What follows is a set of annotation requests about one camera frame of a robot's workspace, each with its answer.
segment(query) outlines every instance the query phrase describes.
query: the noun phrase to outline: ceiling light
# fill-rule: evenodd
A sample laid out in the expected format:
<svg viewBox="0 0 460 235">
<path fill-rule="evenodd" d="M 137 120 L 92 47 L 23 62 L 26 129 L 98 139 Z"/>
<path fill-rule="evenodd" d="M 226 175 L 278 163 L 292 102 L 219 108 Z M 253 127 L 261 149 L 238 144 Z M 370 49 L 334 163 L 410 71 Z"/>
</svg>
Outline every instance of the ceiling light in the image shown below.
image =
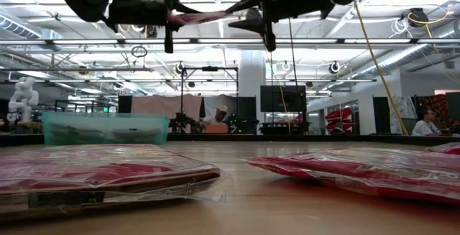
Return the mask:
<svg viewBox="0 0 460 235">
<path fill-rule="evenodd" d="M 50 80 L 52 83 L 83 83 L 85 80 Z"/>
<path fill-rule="evenodd" d="M 306 91 L 306 93 L 309 93 L 309 94 L 317 94 L 317 93 L 330 94 L 330 93 L 332 93 L 332 91 Z"/>
<path fill-rule="evenodd" d="M 377 80 L 340 80 L 342 83 L 375 82 Z"/>
<path fill-rule="evenodd" d="M 51 78 L 52 77 L 51 75 L 48 75 L 48 74 L 43 73 L 43 72 L 37 72 L 37 71 L 19 71 L 18 73 L 28 75 L 28 76 L 32 76 L 32 77 L 36 77 L 36 78 Z"/>
<path fill-rule="evenodd" d="M 201 44 L 219 44 L 219 43 L 227 43 L 227 44 L 238 44 L 238 43 L 257 44 L 257 43 L 263 43 L 263 40 L 259 39 L 259 38 L 244 38 L 244 39 L 237 39 L 237 38 L 206 38 L 206 39 L 199 39 L 198 42 L 201 43 Z"/>
<path fill-rule="evenodd" d="M 409 43 L 410 39 L 369 39 L 369 43 L 371 44 L 392 44 L 392 43 Z M 346 44 L 366 44 L 367 41 L 365 39 L 349 39 L 345 40 Z"/>
<path fill-rule="evenodd" d="M 306 97 L 307 98 L 330 98 L 332 96 L 330 95 L 312 95 L 312 96 L 307 95 Z"/>
<path fill-rule="evenodd" d="M 280 40 L 279 42 L 289 42 L 291 40 L 289 38 Z M 337 39 L 293 39 L 292 43 L 294 44 L 335 44 L 337 43 Z"/>
<path fill-rule="evenodd" d="M 63 88 L 71 88 L 71 89 L 74 89 L 74 87 L 69 86 L 69 85 L 67 85 L 67 84 L 63 84 L 63 83 L 56 83 L 56 85 L 61 86 L 61 87 L 63 87 Z"/>
<path fill-rule="evenodd" d="M 43 40 L 0 40 L 0 45 L 46 45 Z"/>
<path fill-rule="evenodd" d="M 89 80 L 91 83 L 114 83 L 114 82 L 124 82 L 125 80 Z"/>
<path fill-rule="evenodd" d="M 102 91 L 96 90 L 96 89 L 93 89 L 93 88 L 82 88 L 81 91 L 82 91 L 82 92 L 86 92 L 86 93 L 91 93 L 91 94 L 100 94 L 100 93 L 103 93 Z"/>
<path fill-rule="evenodd" d="M 55 45 L 115 45 L 116 40 L 53 40 Z"/>
<path fill-rule="evenodd" d="M 418 42 L 427 43 L 427 44 L 458 44 L 460 39 L 442 39 L 442 38 L 430 38 L 430 39 L 420 39 Z"/>
<path fill-rule="evenodd" d="M 125 40 L 125 43 L 132 45 L 141 45 L 141 44 L 163 44 L 165 41 L 161 39 L 135 39 L 135 40 Z M 189 39 L 174 39 L 175 44 L 189 43 Z"/>
</svg>

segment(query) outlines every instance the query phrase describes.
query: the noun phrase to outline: wire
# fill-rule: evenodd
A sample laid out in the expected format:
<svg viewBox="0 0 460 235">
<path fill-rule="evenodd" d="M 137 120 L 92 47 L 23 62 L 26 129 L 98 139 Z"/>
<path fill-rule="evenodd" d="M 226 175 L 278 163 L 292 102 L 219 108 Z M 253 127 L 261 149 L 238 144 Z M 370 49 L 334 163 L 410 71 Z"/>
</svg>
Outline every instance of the wire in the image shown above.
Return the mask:
<svg viewBox="0 0 460 235">
<path fill-rule="evenodd" d="M 377 59 L 376 59 L 376 57 L 374 55 L 374 52 L 372 51 L 372 46 L 371 46 L 371 43 L 369 41 L 369 37 L 367 36 L 366 27 L 364 26 L 364 23 L 362 21 L 361 13 L 359 12 L 358 3 L 356 1 L 354 2 L 354 7 L 356 9 L 356 13 L 358 14 L 359 22 L 361 23 L 362 32 L 364 34 L 364 37 L 366 38 L 367 47 L 369 48 L 369 52 L 371 54 L 372 61 L 374 62 L 375 68 L 377 69 L 377 72 L 379 73 L 380 78 L 382 79 L 383 86 L 385 87 L 385 90 L 387 91 L 388 99 L 390 100 L 390 103 L 391 103 L 393 109 L 395 110 L 397 120 L 400 122 L 400 125 L 401 125 L 401 128 L 402 128 L 402 133 L 407 136 L 408 131 L 405 128 L 405 125 L 403 123 L 403 119 L 401 119 L 400 112 L 397 110 L 395 101 L 393 100 L 393 97 L 392 97 L 392 95 L 390 93 L 390 88 L 388 88 L 387 81 L 385 80 L 385 77 L 383 76 L 382 70 L 380 70 L 380 66 L 379 66 L 379 64 L 377 62 Z"/>
<path fill-rule="evenodd" d="M 432 22 L 420 22 L 420 21 L 414 20 L 414 19 L 412 19 L 412 18 L 410 17 L 410 15 L 413 15 L 412 12 L 409 13 L 408 19 L 409 19 L 410 21 L 415 22 L 415 23 L 418 23 L 418 24 L 434 24 L 434 23 L 438 23 L 438 22 L 443 21 L 443 20 L 446 19 L 446 17 L 449 15 L 449 11 L 451 10 L 451 7 L 452 7 L 452 6 L 447 6 L 447 11 L 446 11 L 446 14 L 444 15 L 444 17 L 442 17 L 442 18 L 440 18 L 440 19 L 437 19 L 437 20 L 435 20 L 435 21 L 432 21 Z"/>
<path fill-rule="evenodd" d="M 294 71 L 294 81 L 295 81 L 295 93 L 296 93 L 296 95 L 298 95 L 299 94 L 299 85 L 298 85 L 298 82 L 297 82 L 297 70 L 295 69 L 293 24 L 290 21 L 290 18 L 288 18 L 288 20 L 289 20 L 290 49 L 291 49 L 292 56 L 293 56 L 293 71 Z M 300 100 L 300 108 L 303 109 L 303 99 Z M 299 126 L 300 125 L 303 126 L 305 121 L 306 121 L 306 119 L 303 118 L 303 114 L 302 114 L 302 124 L 300 123 L 300 112 L 298 112 L 298 121 L 299 121 Z"/>
<path fill-rule="evenodd" d="M 425 27 L 426 27 L 426 31 L 428 32 L 428 35 L 430 36 L 430 38 L 433 38 L 433 35 L 431 34 L 431 31 L 430 31 L 430 27 L 429 27 L 427 24 L 425 25 Z M 443 59 L 443 55 L 439 52 L 439 50 L 438 50 L 438 48 L 436 47 L 436 45 L 434 45 L 433 48 L 434 48 L 434 50 L 438 53 L 438 55 L 441 56 L 441 62 L 445 63 L 445 62 L 444 62 L 444 59 Z M 435 65 L 433 62 L 431 62 L 430 59 L 428 59 L 428 57 L 427 57 L 423 52 L 422 52 L 422 54 L 423 54 L 423 56 L 426 58 L 426 60 L 427 60 L 428 62 L 431 63 L 431 65 L 433 65 L 433 66 Z M 459 80 L 454 74 L 449 75 L 448 73 L 445 73 L 445 72 L 443 72 L 442 70 L 439 70 L 439 71 L 440 71 L 441 73 L 443 73 L 447 78 L 449 78 L 449 79 L 455 81 L 457 84 L 460 84 L 460 80 Z"/>
<path fill-rule="evenodd" d="M 287 116 L 287 128 L 288 128 L 289 135 L 290 135 L 290 117 L 289 117 L 289 114 L 288 114 L 288 108 L 287 108 L 286 103 L 285 103 L 285 95 L 284 95 L 284 92 L 282 91 L 281 83 L 279 82 L 279 80 L 276 77 L 275 72 L 273 70 L 273 56 L 272 56 L 271 52 L 270 52 L 270 68 L 272 69 L 272 77 L 275 77 L 275 80 L 278 83 L 278 86 L 280 87 L 282 106 L 283 106 L 283 108 L 285 110 L 285 114 Z"/>
</svg>

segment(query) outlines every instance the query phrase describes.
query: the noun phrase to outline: desk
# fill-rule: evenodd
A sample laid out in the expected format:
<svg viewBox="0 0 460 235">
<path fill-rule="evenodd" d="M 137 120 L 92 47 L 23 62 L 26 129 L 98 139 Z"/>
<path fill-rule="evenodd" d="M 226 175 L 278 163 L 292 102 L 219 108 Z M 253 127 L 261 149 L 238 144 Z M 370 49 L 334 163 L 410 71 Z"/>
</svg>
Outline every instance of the desk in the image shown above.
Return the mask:
<svg viewBox="0 0 460 235">
<path fill-rule="evenodd" d="M 221 167 L 234 179 L 227 202 L 175 201 L 51 222 L 21 224 L 2 235 L 457 235 L 460 208 L 397 201 L 325 188 L 251 167 L 245 157 L 304 149 L 414 146 L 315 142 L 168 142 L 164 148 Z"/>
</svg>

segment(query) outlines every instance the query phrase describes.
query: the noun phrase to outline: man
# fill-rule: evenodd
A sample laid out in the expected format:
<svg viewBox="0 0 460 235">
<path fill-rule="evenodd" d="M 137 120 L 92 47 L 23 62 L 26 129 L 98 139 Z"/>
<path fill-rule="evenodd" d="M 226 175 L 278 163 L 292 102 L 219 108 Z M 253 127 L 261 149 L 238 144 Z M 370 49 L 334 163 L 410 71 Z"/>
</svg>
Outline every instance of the man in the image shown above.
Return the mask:
<svg viewBox="0 0 460 235">
<path fill-rule="evenodd" d="M 442 133 L 438 127 L 433 124 L 436 119 L 436 113 L 431 110 L 425 110 L 423 112 L 423 119 L 415 124 L 414 130 L 412 130 L 413 136 L 441 136 Z"/>
<path fill-rule="evenodd" d="M 210 124 L 225 124 L 223 121 L 226 119 L 229 108 L 227 106 L 220 106 L 216 109 L 216 115 L 207 116 L 199 121 L 200 127 L 206 127 Z"/>
</svg>

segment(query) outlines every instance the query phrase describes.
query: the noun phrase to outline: humanoid robot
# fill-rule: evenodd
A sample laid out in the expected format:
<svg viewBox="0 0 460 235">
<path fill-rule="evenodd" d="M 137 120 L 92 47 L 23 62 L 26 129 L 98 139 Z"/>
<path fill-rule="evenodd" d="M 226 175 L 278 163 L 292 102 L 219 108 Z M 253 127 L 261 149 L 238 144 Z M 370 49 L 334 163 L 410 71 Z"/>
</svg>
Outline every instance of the humanoid robot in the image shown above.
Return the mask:
<svg viewBox="0 0 460 235">
<path fill-rule="evenodd" d="M 34 83 L 34 78 L 22 77 L 14 86 L 15 92 L 8 103 L 9 112 L 12 113 L 9 116 L 10 121 L 16 121 L 18 110 L 21 111 L 21 121 L 30 121 L 32 106 L 38 104 L 38 92 L 32 89 Z"/>
</svg>

